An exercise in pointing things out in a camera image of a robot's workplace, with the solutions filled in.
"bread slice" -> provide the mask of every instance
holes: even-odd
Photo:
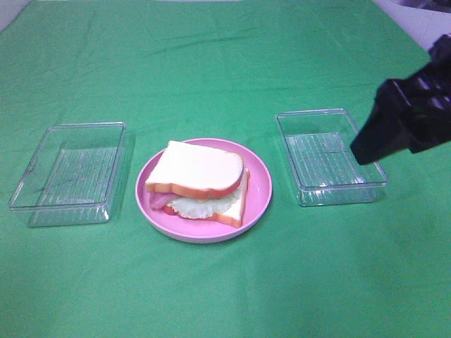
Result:
[[[163,207],[163,211],[170,215],[178,215],[182,218],[190,218],[195,220],[214,220],[216,222],[231,225],[233,227],[241,227],[242,216],[245,209],[248,180],[249,170],[245,169],[242,175],[240,186],[234,193],[231,194],[235,196],[229,195],[227,197],[223,197],[222,199],[214,201],[214,204],[218,207],[218,209],[223,209],[223,211],[213,211],[212,213],[208,214],[207,217],[205,217],[204,213],[208,208],[205,208],[202,204],[208,202],[200,201],[197,199],[189,199],[190,201],[187,201],[187,199],[183,197],[175,199],[169,204],[165,205]]]
[[[219,199],[238,188],[243,170],[244,162],[239,154],[170,141],[145,185],[148,192]]]

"clear plastic container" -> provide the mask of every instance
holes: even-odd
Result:
[[[9,202],[29,227],[104,223],[121,178],[125,123],[49,127]]]
[[[301,206],[373,202],[388,179],[378,163],[359,165],[350,150],[358,129],[343,109],[276,116]]]

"green tablecloth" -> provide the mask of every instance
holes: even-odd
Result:
[[[450,154],[383,159],[373,204],[302,208],[274,116],[347,109],[428,56],[371,1],[33,2],[0,35],[0,336],[450,337]],[[122,207],[102,225],[27,228],[8,200],[44,130],[123,120]],[[255,151],[273,199],[246,234],[177,242],[135,201],[169,139]]]

